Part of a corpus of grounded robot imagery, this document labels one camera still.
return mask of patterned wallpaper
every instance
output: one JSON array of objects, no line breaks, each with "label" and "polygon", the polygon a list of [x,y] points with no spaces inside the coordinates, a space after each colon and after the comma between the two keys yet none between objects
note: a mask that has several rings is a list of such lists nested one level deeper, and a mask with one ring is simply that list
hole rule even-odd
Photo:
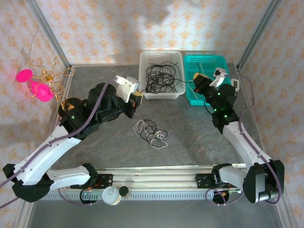
[{"label": "patterned wallpaper", "polygon": [[242,74],[255,88],[266,152],[285,165],[285,187],[304,227],[304,1],[284,0]]},{"label": "patterned wallpaper", "polygon": [[237,63],[271,0],[38,0],[73,64],[138,64],[143,49]]},{"label": "patterned wallpaper", "polygon": [[[56,105],[26,98],[28,85],[17,83],[15,76],[38,57],[44,60],[45,67],[51,67],[56,54],[24,0],[1,1],[0,37],[0,182],[3,182],[3,166],[20,162],[45,140]],[[60,65],[56,67],[58,72],[63,69]],[[15,198],[11,186],[9,183],[0,189],[1,205]],[[20,201],[0,210],[0,227],[12,227]]]}]

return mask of teal basket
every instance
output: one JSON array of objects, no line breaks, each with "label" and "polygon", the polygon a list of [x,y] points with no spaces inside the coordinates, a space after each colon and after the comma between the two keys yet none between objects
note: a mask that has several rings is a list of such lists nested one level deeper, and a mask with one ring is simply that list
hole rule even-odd
[{"label": "teal basket", "polygon": [[[212,79],[215,79],[213,77],[213,73],[217,67],[223,68],[227,71],[227,74],[229,74],[228,67],[226,64],[226,60],[223,56],[214,56],[214,55],[186,55],[184,57],[184,69],[185,69],[185,80],[186,82],[193,80],[193,76],[197,72],[201,72],[200,64],[203,67],[205,75],[211,77]],[[223,84],[230,84],[231,81],[230,78],[225,78]],[[190,105],[193,106],[203,106],[205,97],[203,95],[200,95],[198,93],[195,93],[194,91],[194,83],[187,83],[186,86],[186,97],[189,100]]]}]

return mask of gray tabletop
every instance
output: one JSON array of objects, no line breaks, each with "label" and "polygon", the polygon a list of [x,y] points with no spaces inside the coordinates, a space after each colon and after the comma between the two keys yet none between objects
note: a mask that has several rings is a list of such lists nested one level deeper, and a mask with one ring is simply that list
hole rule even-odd
[{"label": "gray tabletop", "polygon": [[[230,75],[236,73],[233,64],[228,67]],[[138,78],[138,66],[76,67],[68,97],[86,99],[90,89],[116,75]],[[240,91],[234,108],[240,114],[246,107]],[[157,150],[136,135],[133,127],[141,119],[153,120],[167,130],[169,146]],[[250,113],[245,115],[243,123],[260,144]],[[243,163],[232,144],[213,126],[204,107],[189,105],[185,94],[175,100],[144,98],[133,119],[122,114],[118,119],[100,125],[99,131],[67,152],[53,168],[72,168],[85,162],[96,169]]]}]

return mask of gold wire decoration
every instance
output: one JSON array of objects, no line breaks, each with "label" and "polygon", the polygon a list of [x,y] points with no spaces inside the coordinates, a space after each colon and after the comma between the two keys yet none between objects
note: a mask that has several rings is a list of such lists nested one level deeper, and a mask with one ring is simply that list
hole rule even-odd
[{"label": "gold wire decoration", "polygon": [[51,93],[55,95],[56,101],[61,103],[62,109],[65,107],[65,88],[60,84],[60,79],[56,78],[59,76],[73,76],[76,73],[76,70],[74,68],[66,68],[63,72],[60,72],[55,75],[54,69],[56,64],[61,64],[63,62],[62,56],[56,56],[54,58],[54,64],[52,66],[51,70],[46,70],[43,67],[43,62],[41,58],[34,59],[31,64],[33,67],[39,67],[41,69],[40,76],[32,77],[35,79],[38,79],[38,83],[35,85],[35,92],[32,91],[33,95],[27,95],[27,93],[31,90],[28,89],[25,92],[25,96],[29,98],[33,98],[37,94],[37,87],[41,84],[47,84],[50,87]]}]

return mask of black cap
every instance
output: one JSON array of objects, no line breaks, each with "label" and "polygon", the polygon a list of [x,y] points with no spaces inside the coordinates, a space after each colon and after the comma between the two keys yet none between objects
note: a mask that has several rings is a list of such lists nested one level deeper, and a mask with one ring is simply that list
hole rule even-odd
[{"label": "black cap", "polygon": [[119,189],[119,195],[121,196],[127,196],[129,194],[129,189],[127,186],[122,186],[120,189]]}]

